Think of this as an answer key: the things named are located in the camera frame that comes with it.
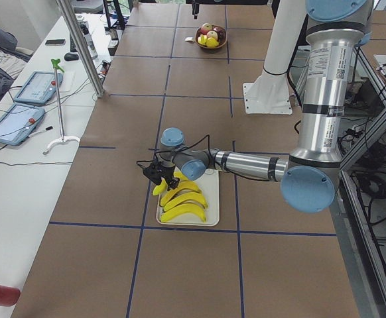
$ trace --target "white tray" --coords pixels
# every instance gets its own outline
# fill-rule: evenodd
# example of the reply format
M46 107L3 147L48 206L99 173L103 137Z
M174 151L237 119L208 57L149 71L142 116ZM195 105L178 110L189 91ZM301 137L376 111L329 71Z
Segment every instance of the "white tray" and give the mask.
M205 210L206 222L201 222L199 218L192 214L186 213L173 218L170 222L161 222L162 207L159 206L161 196L166 192L159 195L158 208L156 211L156 220L163 225L195 225L213 227L220 221L220 188L218 171L213 169L207 169L202 177L195 181L198 187L202 190L206 201L208 202L208 208Z

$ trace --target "banana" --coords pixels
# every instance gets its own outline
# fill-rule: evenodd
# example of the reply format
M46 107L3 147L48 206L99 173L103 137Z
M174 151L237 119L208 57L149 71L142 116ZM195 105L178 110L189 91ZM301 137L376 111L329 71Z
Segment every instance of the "banana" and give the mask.
M202 220L202 222L206 222L205 211L202 207L194 203L185 203L173 207L171 210L168 210L161 215L161 222L169 222L173 218L185 213L193 213L197 215Z
M175 189L169 190L162 198L161 198L161 207L164 207L178 192L182 190L190 190L194 192L201 193L202 191L193 181L184 181L180 182L178 187Z
M162 179L162 182L160 185L156 185L153 188L153 195L160 195L163 191L167 189L168 185L166 184L165 179Z
M179 195L175 197L174 199L170 200L165 206L164 206L164 212L167 212L168 210L172 209L173 207L176 207L177 205L184 203L186 201L194 201L199 204L201 204L205 209L208 207L208 203L206 202L205 197L201 193L197 192L187 192L183 193L182 195Z
M175 171L174 172L174 177L180 179L180 181L189 181L188 178L181 173L181 171ZM166 189L168 189L168 184L166 184L166 181L165 179L162 179L162 182L160 185L156 185L154 188L153 188L153 195L160 195L163 191L165 191Z

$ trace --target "bottle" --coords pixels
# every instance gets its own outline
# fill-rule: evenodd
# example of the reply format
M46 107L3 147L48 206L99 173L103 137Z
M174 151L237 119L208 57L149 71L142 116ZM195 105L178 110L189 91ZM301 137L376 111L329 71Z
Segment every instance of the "bottle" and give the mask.
M88 31L88 27L84 23L82 23L80 26L81 26L81 31L84 34L84 38L86 39L87 47L88 47L88 50L90 51L90 56L94 60L95 58L97 58L97 51L96 51L96 48L94 47L92 35Z

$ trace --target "white stand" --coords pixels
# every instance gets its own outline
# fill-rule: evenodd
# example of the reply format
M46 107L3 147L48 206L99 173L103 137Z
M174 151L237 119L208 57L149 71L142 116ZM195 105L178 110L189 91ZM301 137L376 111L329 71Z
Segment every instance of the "white stand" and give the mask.
M57 138L57 139L54 139L54 140L50 141L50 143L47 145L46 150L42 153L45 156L57 144L66 144L68 141L72 141L72 140L80 142L80 137L77 137L77 136L65 136L65 130L64 130L64 127L63 127L62 104L60 103L58 70L55 67L53 67L53 70L54 70L54 81L56 83L56 96L57 96L57 102L58 102L60 138Z
M280 0L262 74L243 84L247 114L292 113L286 70L305 20L305 0Z

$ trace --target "apple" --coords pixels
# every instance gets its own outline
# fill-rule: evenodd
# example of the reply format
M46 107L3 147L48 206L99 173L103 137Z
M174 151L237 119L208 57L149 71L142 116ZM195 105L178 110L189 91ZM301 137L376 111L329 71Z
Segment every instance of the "apple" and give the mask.
M218 34L218 40L222 40L223 38L225 38L225 30L220 27L220 26L214 26L214 29L213 29L215 32L217 32Z
M212 25L210 23L202 24L202 26L200 27L200 32L203 35L206 35L206 33L208 33L209 31L212 31Z
M218 41L218 34L215 31L209 31L208 33L206 33L206 36L208 38L215 38Z

